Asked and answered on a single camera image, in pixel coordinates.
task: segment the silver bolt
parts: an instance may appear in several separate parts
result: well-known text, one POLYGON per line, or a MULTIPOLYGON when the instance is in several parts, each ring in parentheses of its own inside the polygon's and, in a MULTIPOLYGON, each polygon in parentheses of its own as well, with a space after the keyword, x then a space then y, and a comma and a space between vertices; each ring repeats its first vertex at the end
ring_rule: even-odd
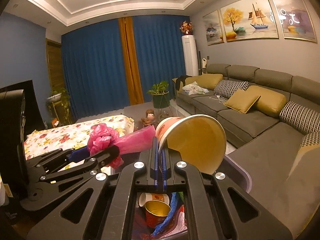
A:
POLYGON ((185 168, 187 166, 186 162, 177 162, 177 167, 179 168, 185 168))
POLYGON ((96 175, 96 180, 100 180, 100 181, 103 181, 107 178, 107 175, 105 173, 98 173, 96 175))
POLYGON ((225 174, 222 172, 217 172, 214 176, 216 177, 216 179, 225 179, 226 178, 225 174))
POLYGON ((133 166, 137 169, 141 169, 144 167, 144 163, 143 162, 136 162, 133 166))

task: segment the gray sectional sofa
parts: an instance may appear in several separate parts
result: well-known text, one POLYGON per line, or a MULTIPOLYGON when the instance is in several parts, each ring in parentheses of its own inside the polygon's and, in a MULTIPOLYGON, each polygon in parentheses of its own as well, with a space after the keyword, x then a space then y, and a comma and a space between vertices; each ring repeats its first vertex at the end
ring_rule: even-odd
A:
MULTIPOLYGON (((287 101, 320 112, 320 83, 254 66, 211 64, 207 72, 224 79, 248 81, 286 96, 287 101)), ((228 156, 252 178, 250 195, 284 223, 294 238, 320 239, 320 148, 306 154, 289 176, 304 137, 279 118, 250 109, 242 114, 210 94, 177 92, 177 104, 191 114, 207 114, 223 126, 238 149, 228 156)))

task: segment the yellow tree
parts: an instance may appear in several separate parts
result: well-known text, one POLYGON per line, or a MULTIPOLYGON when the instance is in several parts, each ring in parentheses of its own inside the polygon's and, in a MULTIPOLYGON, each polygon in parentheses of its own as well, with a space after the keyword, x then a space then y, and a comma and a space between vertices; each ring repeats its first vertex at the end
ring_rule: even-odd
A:
POLYGON ((223 23, 225 25, 231 24, 233 31, 235 31, 234 24, 236 22, 240 22, 242 19, 243 19, 243 11, 240 11, 235 8, 228 8, 223 13, 223 23))

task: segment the floral tablecloth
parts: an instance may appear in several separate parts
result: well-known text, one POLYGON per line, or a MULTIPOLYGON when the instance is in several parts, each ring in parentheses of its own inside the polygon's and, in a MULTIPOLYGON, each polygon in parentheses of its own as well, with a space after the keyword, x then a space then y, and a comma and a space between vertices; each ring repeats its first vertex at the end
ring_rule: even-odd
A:
MULTIPOLYGON (((59 148, 67 150, 70 148, 79 149, 86 146, 90 133, 99 123, 105 123, 108 127, 117 130, 120 136, 132 133, 134 127, 133 119, 124 115, 115 115, 50 130, 34 131, 27 136, 27 140, 24 142, 26 159, 29 160, 59 148)), ((70 163, 62 170, 69 169, 82 163, 83 161, 79 163, 70 163)), ((110 168, 103 169, 103 172, 110 175, 110 168)))

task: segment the pink plastic bag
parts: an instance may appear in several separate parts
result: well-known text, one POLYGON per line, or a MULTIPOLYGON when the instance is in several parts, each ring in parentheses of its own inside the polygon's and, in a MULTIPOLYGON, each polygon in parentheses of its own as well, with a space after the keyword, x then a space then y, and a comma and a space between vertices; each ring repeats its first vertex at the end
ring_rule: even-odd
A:
MULTIPOLYGON (((156 136, 156 130, 153 125, 119 137, 119 133, 116 130, 107 127, 105 123, 100 123, 90 134, 88 149, 90 156, 112 145, 119 147, 120 155, 141 152, 152 147, 152 139, 154 136, 156 136)), ((116 169, 123 163, 122 158, 118 156, 107 166, 116 169)))

